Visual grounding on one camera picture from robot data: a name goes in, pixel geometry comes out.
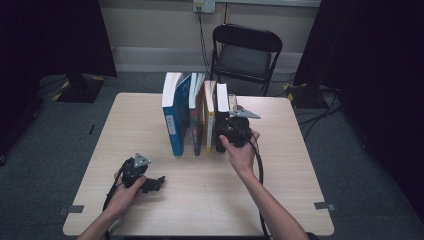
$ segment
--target baseboard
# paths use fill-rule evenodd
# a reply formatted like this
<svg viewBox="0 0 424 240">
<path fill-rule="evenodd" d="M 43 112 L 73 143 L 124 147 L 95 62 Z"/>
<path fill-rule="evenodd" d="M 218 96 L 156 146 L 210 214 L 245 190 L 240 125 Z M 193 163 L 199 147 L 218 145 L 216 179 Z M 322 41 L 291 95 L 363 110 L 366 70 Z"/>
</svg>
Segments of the baseboard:
<svg viewBox="0 0 424 240">
<path fill-rule="evenodd" d="M 112 48 L 118 72 L 202 72 L 205 65 L 201 50 L 173 48 Z M 211 62 L 212 53 L 208 53 Z M 275 69 L 276 73 L 297 71 L 302 53 L 283 52 Z"/>
</svg>

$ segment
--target wall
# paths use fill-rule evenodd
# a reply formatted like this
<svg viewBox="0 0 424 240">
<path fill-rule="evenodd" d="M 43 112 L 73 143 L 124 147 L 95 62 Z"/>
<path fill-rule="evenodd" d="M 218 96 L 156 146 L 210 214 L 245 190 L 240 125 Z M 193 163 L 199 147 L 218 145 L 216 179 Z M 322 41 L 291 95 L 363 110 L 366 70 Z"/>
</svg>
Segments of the wall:
<svg viewBox="0 0 424 240">
<path fill-rule="evenodd" d="M 188 65 L 203 64 L 199 19 L 193 13 L 192 1 L 101 0 L 100 4 L 111 45 L 120 48 L 116 50 L 119 52 L 116 60 L 129 63 L 122 59 L 128 53 L 120 51 L 122 47 L 135 47 L 154 56 L 157 54 L 153 50 L 157 50 L 165 54 L 164 58 L 167 53 L 184 50 L 185 57 L 193 56 L 192 60 L 187 59 Z M 217 2 L 215 14 L 201 15 L 208 56 L 211 56 L 212 31 L 216 26 L 224 21 L 244 24 L 275 32 L 283 40 L 282 58 L 289 60 L 279 61 L 276 71 L 293 71 L 305 48 L 316 12 L 316 7 Z"/>
</svg>

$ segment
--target table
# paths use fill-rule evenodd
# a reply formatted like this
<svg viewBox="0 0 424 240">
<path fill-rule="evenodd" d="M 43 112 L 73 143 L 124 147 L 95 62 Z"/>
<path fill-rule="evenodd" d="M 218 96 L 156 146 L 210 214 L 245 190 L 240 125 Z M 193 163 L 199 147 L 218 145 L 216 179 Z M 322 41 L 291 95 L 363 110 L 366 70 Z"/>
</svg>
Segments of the table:
<svg viewBox="0 0 424 240">
<path fill-rule="evenodd" d="M 190 135 L 182 157 L 174 157 L 161 108 L 161 94 L 117 95 L 73 205 L 66 235 L 79 235 L 101 213 L 113 174 L 136 152 L 151 159 L 146 176 L 166 176 L 158 192 L 139 193 L 134 204 L 111 226 L 125 236 L 260 236 L 258 210 L 232 169 L 227 153 L 195 156 Z M 239 105 L 259 114 L 251 127 L 260 132 L 264 185 L 305 231 L 331 235 L 324 198 L 290 102 L 285 98 L 237 97 Z"/>
</svg>

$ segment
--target chair backrest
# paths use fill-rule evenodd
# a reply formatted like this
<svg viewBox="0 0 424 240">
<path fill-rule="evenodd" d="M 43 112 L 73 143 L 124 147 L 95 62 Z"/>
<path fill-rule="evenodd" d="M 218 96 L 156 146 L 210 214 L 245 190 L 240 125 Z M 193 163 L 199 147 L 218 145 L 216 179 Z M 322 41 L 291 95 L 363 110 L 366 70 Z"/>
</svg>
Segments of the chair backrest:
<svg viewBox="0 0 424 240">
<path fill-rule="evenodd" d="M 274 53 L 280 53 L 283 48 L 281 39 L 275 33 L 236 24 L 216 27 L 212 38 L 215 49 L 216 42 Z"/>
</svg>

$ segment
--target electrical outlet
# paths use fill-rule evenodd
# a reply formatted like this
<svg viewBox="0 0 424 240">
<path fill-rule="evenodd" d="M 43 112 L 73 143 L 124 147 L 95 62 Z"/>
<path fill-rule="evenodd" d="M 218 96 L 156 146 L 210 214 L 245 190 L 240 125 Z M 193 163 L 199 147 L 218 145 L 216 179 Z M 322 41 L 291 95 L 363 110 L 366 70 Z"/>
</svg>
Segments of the electrical outlet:
<svg viewBox="0 0 424 240">
<path fill-rule="evenodd" d="M 215 1 L 193 0 L 193 12 L 215 13 Z"/>
</svg>

